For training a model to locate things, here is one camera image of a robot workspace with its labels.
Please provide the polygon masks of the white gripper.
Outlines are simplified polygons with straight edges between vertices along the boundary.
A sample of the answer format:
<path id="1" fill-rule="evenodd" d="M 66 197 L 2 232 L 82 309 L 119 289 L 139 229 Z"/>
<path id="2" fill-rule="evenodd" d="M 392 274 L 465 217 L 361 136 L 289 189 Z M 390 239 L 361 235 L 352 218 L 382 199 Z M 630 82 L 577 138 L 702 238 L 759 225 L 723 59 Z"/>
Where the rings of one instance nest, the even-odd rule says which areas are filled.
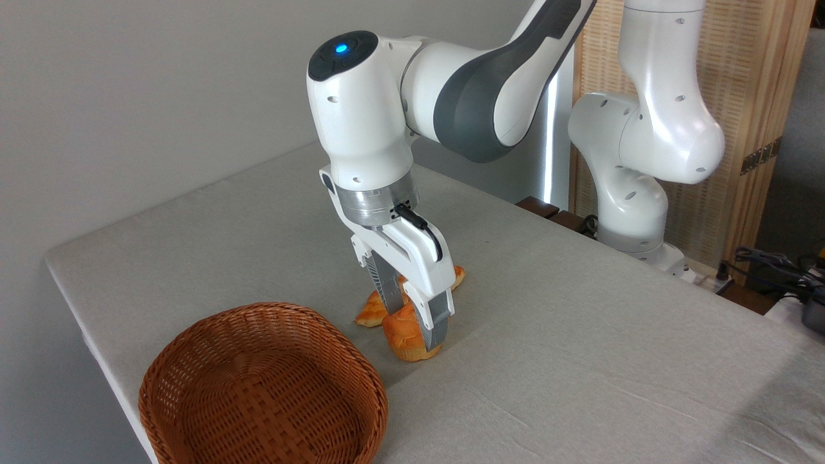
<path id="1" fill-rule="evenodd" d="M 342 195 L 332 181 L 330 167 L 319 170 L 340 220 L 353 232 L 351 243 L 359 263 L 372 278 L 374 287 L 389 314 L 403 308 L 403 293 L 398 277 L 416 317 L 416 323 L 429 353 L 444 343 L 449 320 L 456 313 L 452 285 L 456 272 L 442 232 L 427 224 L 425 229 L 397 217 L 375 228 L 360 226 L 343 213 Z"/>

